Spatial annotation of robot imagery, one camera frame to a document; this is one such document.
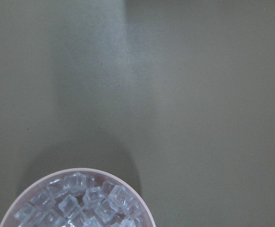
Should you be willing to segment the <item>pink bowl of ice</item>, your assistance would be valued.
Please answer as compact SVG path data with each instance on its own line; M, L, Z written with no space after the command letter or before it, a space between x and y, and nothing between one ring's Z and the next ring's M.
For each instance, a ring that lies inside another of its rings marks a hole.
M126 182L104 171L55 172L24 190L2 227L154 227L152 214Z

